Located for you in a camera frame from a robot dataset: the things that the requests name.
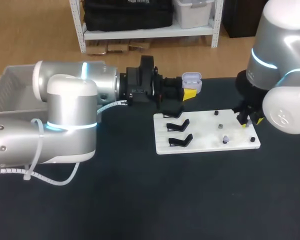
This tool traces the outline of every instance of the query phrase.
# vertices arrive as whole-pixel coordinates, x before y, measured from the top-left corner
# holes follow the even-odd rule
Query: wooden floor
[[[168,46],[159,41],[143,53],[88,56],[80,53],[68,0],[0,0],[0,75],[8,65],[40,60],[103,60],[125,72],[126,67],[138,66],[144,54],[154,56],[165,77],[184,72],[200,72],[203,78],[234,77],[246,69],[253,43],[253,37],[230,39],[221,33],[218,48]]]

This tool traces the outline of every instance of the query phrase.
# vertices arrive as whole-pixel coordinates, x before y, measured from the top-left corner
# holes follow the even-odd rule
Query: metal shelf
[[[77,33],[80,50],[86,52],[85,40],[110,40],[110,39],[144,39],[144,38],[167,38],[167,37],[184,37],[184,36],[205,36],[212,35],[211,47],[218,46],[219,31],[222,17],[224,0],[216,0],[214,19],[209,20],[207,26],[182,29],[174,20],[172,26],[156,29],[140,29],[133,31],[88,31],[86,24],[81,26],[80,18],[80,0],[69,0],[75,30]]]
[[[166,38],[166,37],[183,37],[183,36],[201,36],[212,35],[214,29],[212,26],[202,26],[196,28],[182,29],[174,21],[173,25],[155,29],[140,29],[133,31],[88,31],[86,24],[83,24],[85,40],[102,40],[102,39],[145,39],[145,38]]]

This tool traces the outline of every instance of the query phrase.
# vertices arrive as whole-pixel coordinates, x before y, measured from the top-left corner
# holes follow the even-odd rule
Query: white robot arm
[[[266,117],[277,129],[300,134],[300,0],[266,4],[248,68],[236,86],[244,97],[235,109],[241,124],[254,114],[256,123]]]
[[[152,56],[142,56],[140,66],[128,67],[126,73],[99,62],[40,61],[32,86],[35,97],[47,102],[47,123],[0,118],[0,173],[26,174],[27,180],[36,177],[36,164],[91,159],[96,152],[97,113],[132,102],[154,102],[160,108],[163,99],[182,102],[185,96],[182,79],[159,75]],[[30,169],[11,168],[16,166]]]

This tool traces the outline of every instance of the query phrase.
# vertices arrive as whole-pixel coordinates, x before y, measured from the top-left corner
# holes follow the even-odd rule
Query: black mat
[[[239,100],[233,79],[208,79],[185,107]],[[300,240],[300,135],[265,121],[257,150],[157,155],[154,111],[105,112],[95,157],[67,186],[0,175],[0,240]],[[61,180],[72,167],[36,170]]]

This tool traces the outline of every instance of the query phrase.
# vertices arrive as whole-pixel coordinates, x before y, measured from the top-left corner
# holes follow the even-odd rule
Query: cable
[[[43,137],[44,137],[44,134],[45,134],[44,124],[38,118],[34,118],[34,119],[31,120],[32,124],[34,124],[35,122],[38,123],[38,127],[39,127],[39,140],[38,140],[38,144],[37,144],[37,147],[36,147],[36,151],[35,151],[35,155],[34,155],[31,167],[26,172],[26,174],[23,176],[23,180],[26,180],[26,181],[30,180],[31,174],[34,171],[34,169],[35,169],[35,167],[36,167],[36,165],[38,163],[38,160],[39,160],[40,155],[41,155],[42,147],[44,145],[44,141],[43,141]]]
[[[112,108],[112,107],[114,107],[114,106],[127,106],[127,105],[128,105],[128,103],[127,103],[126,100],[114,101],[114,102],[112,102],[112,103],[109,103],[109,104],[107,104],[107,105],[105,105],[105,106],[99,108],[99,109],[96,111],[96,114],[98,115],[98,114],[102,113],[103,111],[105,111],[105,110],[107,110],[107,109],[109,109],[109,108]]]
[[[55,181],[55,180],[52,180],[46,176],[43,176],[35,171],[33,171],[31,173],[31,176],[37,178],[37,179],[40,179],[41,181],[44,181],[48,184],[52,184],[52,185],[55,185],[55,186],[64,186],[64,185],[67,185],[68,183],[71,182],[71,180],[74,178],[74,176],[76,175],[77,173],[77,170],[78,170],[78,167],[79,167],[79,162],[77,162],[73,168],[73,171],[71,173],[71,175],[68,177],[67,180],[64,180],[64,181]],[[28,172],[28,170],[25,170],[25,169],[21,169],[21,168],[0,168],[0,174],[24,174],[26,175]]]

